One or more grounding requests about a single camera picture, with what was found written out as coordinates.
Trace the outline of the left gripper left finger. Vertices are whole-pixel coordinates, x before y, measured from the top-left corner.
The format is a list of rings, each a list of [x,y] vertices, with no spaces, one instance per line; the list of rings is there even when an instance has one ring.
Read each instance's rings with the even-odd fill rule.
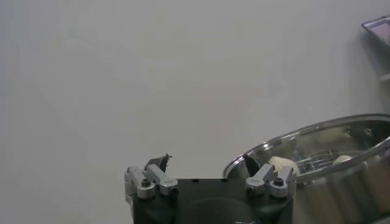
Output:
[[[126,199],[137,197],[143,200],[154,198],[157,193],[168,198],[177,198],[179,182],[165,173],[171,156],[166,154],[150,159],[143,169],[130,166],[124,172]]]

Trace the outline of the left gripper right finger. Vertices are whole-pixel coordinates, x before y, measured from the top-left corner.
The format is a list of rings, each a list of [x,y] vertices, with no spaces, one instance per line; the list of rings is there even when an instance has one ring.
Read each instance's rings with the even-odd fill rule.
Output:
[[[249,197],[258,197],[269,192],[275,198],[292,197],[296,193],[296,163],[290,159],[272,156],[260,165],[248,154],[243,156],[250,175],[245,180]]]

